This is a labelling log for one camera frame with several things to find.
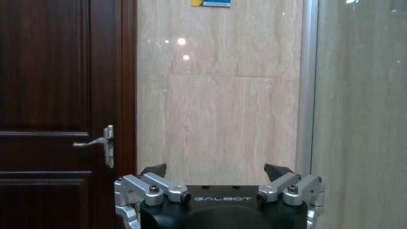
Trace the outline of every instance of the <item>aluminum frame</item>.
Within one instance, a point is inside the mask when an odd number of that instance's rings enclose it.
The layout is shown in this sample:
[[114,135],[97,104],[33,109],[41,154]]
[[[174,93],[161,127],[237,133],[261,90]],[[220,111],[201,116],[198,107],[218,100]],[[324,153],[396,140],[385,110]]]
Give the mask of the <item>aluminum frame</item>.
[[316,40],[319,0],[303,2],[300,71],[299,71],[299,119],[297,119],[297,174],[312,169],[312,135],[315,108]]

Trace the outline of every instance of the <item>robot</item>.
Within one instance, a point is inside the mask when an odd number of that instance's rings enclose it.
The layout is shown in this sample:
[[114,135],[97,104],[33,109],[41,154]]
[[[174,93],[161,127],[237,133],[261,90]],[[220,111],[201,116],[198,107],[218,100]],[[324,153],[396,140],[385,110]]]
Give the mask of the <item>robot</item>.
[[189,186],[164,179],[166,165],[114,181],[114,209],[126,229],[315,229],[324,211],[320,177],[269,164],[260,186]]

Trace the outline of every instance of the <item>door frame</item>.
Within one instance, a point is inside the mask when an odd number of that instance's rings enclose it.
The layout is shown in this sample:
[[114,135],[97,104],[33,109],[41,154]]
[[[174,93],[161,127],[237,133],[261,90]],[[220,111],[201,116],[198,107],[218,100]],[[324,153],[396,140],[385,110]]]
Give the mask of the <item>door frame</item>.
[[299,69],[299,119],[296,173],[307,175],[312,169],[316,40],[319,0],[304,0]]
[[120,1],[120,51],[117,58],[117,176],[136,173],[136,22],[137,1]]

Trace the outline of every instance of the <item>silver door handle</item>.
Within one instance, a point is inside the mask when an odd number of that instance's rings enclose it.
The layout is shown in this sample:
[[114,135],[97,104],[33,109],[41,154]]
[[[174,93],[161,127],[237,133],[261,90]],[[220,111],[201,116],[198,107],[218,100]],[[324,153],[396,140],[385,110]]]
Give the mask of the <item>silver door handle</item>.
[[86,147],[96,144],[102,144],[104,147],[104,157],[106,166],[114,167],[114,159],[113,159],[113,126],[108,125],[102,130],[102,137],[94,139],[88,143],[73,142],[73,147]]

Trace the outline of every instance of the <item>glass panel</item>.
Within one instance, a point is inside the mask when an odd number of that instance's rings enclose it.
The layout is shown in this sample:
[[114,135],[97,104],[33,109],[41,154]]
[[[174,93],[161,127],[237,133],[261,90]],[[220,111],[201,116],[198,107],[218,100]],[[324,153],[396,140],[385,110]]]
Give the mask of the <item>glass panel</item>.
[[[405,10],[404,1],[397,9]],[[407,228],[407,17],[385,0],[321,0],[312,173],[320,229]]]
[[407,0],[391,0],[389,10],[392,14],[407,15]]

